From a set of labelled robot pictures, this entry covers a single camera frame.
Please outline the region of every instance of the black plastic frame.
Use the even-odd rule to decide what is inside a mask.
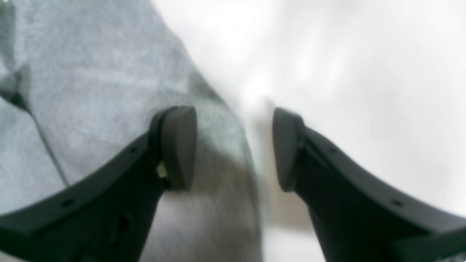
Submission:
[[[277,108],[273,138],[280,186],[308,205],[327,262],[433,262],[466,252],[466,219],[379,180],[300,116]]]
[[[158,200],[173,188],[169,179],[177,181],[174,189],[191,185],[196,137],[193,107],[158,113],[147,133],[95,173],[0,216],[0,249],[34,262],[138,261]],[[168,179],[157,174],[161,161]]]

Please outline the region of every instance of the gray fabric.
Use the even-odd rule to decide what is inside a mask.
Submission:
[[[154,113],[197,109],[193,188],[164,194],[141,261],[261,261],[243,128],[149,0],[14,4],[16,88],[67,183],[145,132]]]
[[[12,99],[16,90],[14,66],[14,7],[0,1],[0,96]]]
[[[63,188],[31,117],[0,98],[0,214]]]

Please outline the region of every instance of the black rubber tip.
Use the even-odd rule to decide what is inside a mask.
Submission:
[[[149,129],[149,135],[148,135],[148,139],[149,139],[148,143],[149,143],[149,150],[156,164],[159,164],[159,162],[162,161],[162,145],[161,145],[160,138],[162,137],[162,126],[163,126],[165,116],[168,113],[170,113],[170,111],[173,111],[176,108],[177,108],[176,106],[167,108],[157,113],[152,118],[151,126]]]
[[[296,176],[293,168],[304,145],[305,126],[299,115],[282,108],[275,109],[273,121],[275,164],[280,187],[285,192],[293,191]]]
[[[194,107],[177,107],[168,112],[163,119],[160,137],[162,161],[171,190],[187,190],[191,187],[197,130]]]

